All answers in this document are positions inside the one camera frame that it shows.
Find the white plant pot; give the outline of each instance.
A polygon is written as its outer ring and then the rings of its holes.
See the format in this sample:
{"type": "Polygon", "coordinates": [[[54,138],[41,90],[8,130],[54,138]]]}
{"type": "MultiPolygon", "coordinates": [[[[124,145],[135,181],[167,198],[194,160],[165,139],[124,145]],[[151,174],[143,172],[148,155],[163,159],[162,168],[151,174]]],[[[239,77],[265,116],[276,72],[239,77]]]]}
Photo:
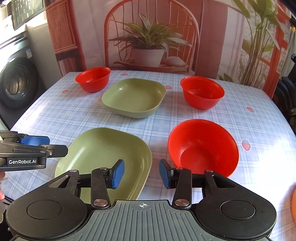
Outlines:
{"type": "Polygon", "coordinates": [[[132,49],[135,64],[158,67],[164,54],[163,49],[132,49]]]}

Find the bowl rim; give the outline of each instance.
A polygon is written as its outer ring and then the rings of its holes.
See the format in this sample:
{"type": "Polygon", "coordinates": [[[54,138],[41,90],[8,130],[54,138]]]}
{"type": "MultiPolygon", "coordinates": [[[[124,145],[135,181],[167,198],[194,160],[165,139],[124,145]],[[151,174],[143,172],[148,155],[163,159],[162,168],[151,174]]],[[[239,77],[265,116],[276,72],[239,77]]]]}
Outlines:
{"type": "Polygon", "coordinates": [[[129,113],[145,113],[145,112],[149,112],[149,111],[151,111],[151,110],[154,110],[155,108],[158,108],[159,105],[161,104],[161,102],[163,101],[163,99],[164,99],[164,97],[165,97],[165,94],[166,94],[166,88],[165,88],[165,86],[164,86],[163,84],[157,82],[157,81],[154,81],[154,80],[147,80],[147,79],[141,79],[141,78],[126,78],[126,79],[123,79],[123,80],[120,80],[120,81],[116,82],[116,83],[113,84],[110,88],[108,88],[108,89],[103,93],[103,95],[102,95],[102,102],[103,102],[103,104],[104,104],[105,106],[110,107],[110,108],[113,108],[113,109],[116,109],[116,110],[121,110],[121,111],[129,112],[129,113]],[[158,105],[156,105],[155,107],[153,107],[153,108],[151,108],[151,109],[149,109],[149,110],[143,110],[143,111],[129,111],[129,110],[124,110],[124,109],[115,108],[115,107],[110,106],[110,105],[108,105],[108,104],[106,104],[106,103],[104,102],[104,100],[103,100],[104,95],[105,95],[105,94],[106,94],[106,93],[107,93],[107,92],[108,92],[113,86],[115,86],[116,84],[118,84],[118,83],[120,83],[120,82],[123,82],[123,81],[126,81],[126,80],[130,80],[130,79],[137,80],[137,81],[139,81],[139,80],[140,80],[140,81],[143,81],[143,80],[144,80],[144,81],[147,81],[147,82],[155,82],[155,83],[157,83],[157,85],[158,85],[160,88],[162,88],[163,91],[164,91],[163,96],[162,96],[161,100],[159,101],[158,105]]]}
{"type": "Polygon", "coordinates": [[[111,73],[111,69],[109,69],[108,67],[95,67],[95,68],[87,69],[87,70],[85,70],[85,71],[79,73],[79,74],[75,77],[75,81],[76,81],[78,84],[88,84],[88,83],[93,83],[93,82],[96,82],[96,81],[100,81],[101,79],[103,79],[103,78],[105,78],[106,76],[110,75],[110,73],[111,73]],[[89,81],[89,82],[86,82],[86,81],[78,81],[78,78],[80,78],[82,75],[87,74],[87,73],[90,73],[90,72],[93,72],[93,71],[96,70],[96,69],[106,69],[106,70],[108,70],[109,73],[108,73],[107,75],[105,75],[104,77],[99,78],[99,79],[97,79],[97,80],[93,80],[93,81],[89,81]]]}
{"type": "Polygon", "coordinates": [[[220,84],[218,84],[218,83],[217,83],[216,81],[214,81],[214,80],[211,80],[211,79],[209,79],[209,78],[202,77],[202,76],[186,76],[186,77],[184,77],[183,79],[181,79],[181,81],[180,81],[180,85],[181,85],[183,91],[185,91],[185,92],[187,92],[188,94],[191,94],[191,95],[193,95],[193,96],[197,96],[197,97],[199,97],[199,98],[202,98],[202,99],[207,99],[207,100],[220,100],[221,98],[223,98],[223,97],[225,96],[225,90],[223,89],[223,87],[222,87],[220,84]],[[186,90],[186,89],[183,87],[183,84],[184,84],[184,81],[186,81],[186,80],[188,80],[188,79],[192,79],[192,78],[194,78],[194,77],[197,78],[197,79],[201,79],[202,81],[203,81],[203,80],[206,80],[206,81],[208,81],[208,82],[210,82],[210,83],[215,83],[215,84],[217,84],[218,87],[223,91],[223,96],[221,96],[221,97],[219,97],[219,98],[205,98],[205,97],[201,97],[201,96],[199,96],[199,95],[191,94],[188,90],[186,90]]]}
{"type": "MultiPolygon", "coordinates": [[[[114,131],[114,132],[122,132],[121,134],[123,134],[123,135],[125,135],[125,134],[127,134],[127,135],[130,135],[130,136],[134,136],[139,142],[141,142],[146,148],[148,148],[147,150],[149,151],[149,157],[148,157],[148,169],[147,169],[147,174],[145,174],[145,175],[141,175],[140,177],[139,177],[139,180],[140,181],[143,181],[143,185],[141,185],[141,186],[138,186],[138,185],[136,185],[136,187],[134,188],[134,190],[129,194],[129,196],[128,196],[128,199],[129,200],[137,200],[138,198],[139,198],[139,196],[140,196],[140,194],[141,194],[141,192],[142,192],[142,190],[143,190],[143,188],[144,188],[144,186],[145,186],[145,184],[146,184],[146,182],[147,182],[147,179],[148,179],[148,176],[149,176],[149,174],[150,174],[150,171],[151,171],[151,168],[152,168],[152,164],[153,164],[153,155],[152,155],[152,151],[151,151],[151,149],[150,149],[150,147],[149,147],[149,145],[143,140],[143,139],[141,139],[140,137],[138,137],[138,136],[136,136],[136,135],[133,135],[133,134],[131,134],[131,133],[128,133],[128,132],[125,132],[125,131],[120,131],[120,130],[116,130],[116,129],[112,129],[112,128],[108,128],[108,127],[96,127],[96,128],[90,128],[89,130],[86,130],[85,132],[83,132],[83,133],[80,133],[75,139],[74,139],[74,141],[76,141],[77,140],[77,138],[78,137],[80,137],[82,134],[84,134],[84,133],[86,133],[86,132],[88,132],[88,131],[91,131],[91,130],[94,130],[94,129],[101,129],[101,130],[103,130],[103,129],[107,129],[107,131],[114,131]]],[[[61,168],[56,168],[55,169],[55,171],[54,171],[54,177],[58,177],[58,171],[60,170],[61,168]]]]}
{"type": "Polygon", "coordinates": [[[233,138],[233,136],[229,133],[229,131],[227,131],[223,126],[221,126],[221,125],[215,123],[214,121],[210,121],[210,120],[205,120],[205,119],[189,119],[189,120],[185,120],[185,121],[180,122],[179,124],[177,124],[177,125],[172,129],[172,131],[170,132],[170,134],[169,134],[169,136],[168,136],[168,153],[169,153],[169,155],[170,155],[170,157],[171,157],[171,159],[172,159],[172,162],[175,164],[175,162],[174,162],[174,160],[173,160],[173,158],[172,158],[172,156],[171,156],[171,154],[170,154],[169,141],[170,141],[171,134],[173,133],[173,131],[174,131],[178,126],[180,126],[180,125],[183,124],[184,122],[192,122],[192,121],[205,121],[205,122],[208,122],[208,123],[209,123],[209,122],[212,122],[212,123],[214,123],[215,125],[217,125],[217,126],[221,127],[222,129],[224,129],[224,130],[230,135],[230,137],[233,139],[233,141],[234,141],[235,144],[236,144],[236,145],[235,145],[235,146],[236,146],[235,150],[236,150],[236,152],[237,152],[237,154],[238,154],[238,161],[237,161],[237,165],[236,165],[235,169],[233,170],[233,172],[229,174],[229,176],[231,176],[231,175],[234,173],[234,171],[236,170],[236,168],[237,168],[237,166],[238,166],[238,164],[239,164],[239,157],[240,157],[240,154],[239,154],[239,147],[238,147],[238,145],[237,145],[237,142],[236,142],[235,139],[233,138]]]}

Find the washing machine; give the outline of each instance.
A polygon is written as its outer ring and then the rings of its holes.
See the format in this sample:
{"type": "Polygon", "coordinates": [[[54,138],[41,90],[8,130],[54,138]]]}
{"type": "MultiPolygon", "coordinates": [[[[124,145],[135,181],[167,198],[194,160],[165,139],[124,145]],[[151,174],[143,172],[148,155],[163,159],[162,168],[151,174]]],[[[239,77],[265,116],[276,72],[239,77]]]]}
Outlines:
{"type": "Polygon", "coordinates": [[[0,44],[0,118],[9,130],[45,92],[26,34],[0,44]]]}

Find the red bowl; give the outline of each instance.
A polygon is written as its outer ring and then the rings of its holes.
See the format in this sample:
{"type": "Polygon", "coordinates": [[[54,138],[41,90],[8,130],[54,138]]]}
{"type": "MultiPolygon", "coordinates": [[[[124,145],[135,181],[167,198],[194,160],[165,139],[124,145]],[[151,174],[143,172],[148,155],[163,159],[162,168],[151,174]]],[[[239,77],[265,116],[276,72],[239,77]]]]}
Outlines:
{"type": "Polygon", "coordinates": [[[189,76],[181,80],[185,100],[194,108],[207,110],[214,107],[224,96],[224,89],[215,81],[189,76]]]}
{"type": "Polygon", "coordinates": [[[198,174],[210,169],[229,177],[239,161],[239,150],[230,133],[201,119],[178,124],[168,138],[168,151],[176,167],[198,174]]]}
{"type": "Polygon", "coordinates": [[[92,93],[106,87],[109,82],[111,70],[107,67],[97,67],[83,71],[76,76],[75,81],[85,91],[92,93]]]}

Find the tablecloth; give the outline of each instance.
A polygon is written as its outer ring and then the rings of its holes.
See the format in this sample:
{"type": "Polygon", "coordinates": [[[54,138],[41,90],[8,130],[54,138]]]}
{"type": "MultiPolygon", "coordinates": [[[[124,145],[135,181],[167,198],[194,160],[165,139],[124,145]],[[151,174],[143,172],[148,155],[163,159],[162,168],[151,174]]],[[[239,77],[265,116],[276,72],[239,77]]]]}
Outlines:
{"type": "MultiPolygon", "coordinates": [[[[239,163],[230,179],[269,200],[277,210],[272,231],[274,241],[296,240],[290,211],[296,185],[296,137],[289,124],[261,90],[219,81],[225,96],[210,110],[198,110],[184,99],[178,74],[112,71],[108,86],[87,93],[74,81],[79,73],[68,73],[47,90],[18,120],[14,131],[46,135],[51,144],[69,146],[81,133],[96,127],[128,132],[143,139],[150,147],[153,164],[139,199],[169,199],[173,190],[164,188],[158,164],[171,161],[167,149],[169,133],[180,122],[192,119],[214,121],[234,137],[239,148],[239,163]],[[102,94],[125,78],[144,78],[162,83],[167,93],[156,113],[144,119],[132,119],[107,110],[102,94]]],[[[54,177],[59,159],[47,161],[46,169],[11,172],[3,191],[16,199],[54,177]]],[[[201,189],[193,190],[193,202],[202,199],[201,189]]]]}

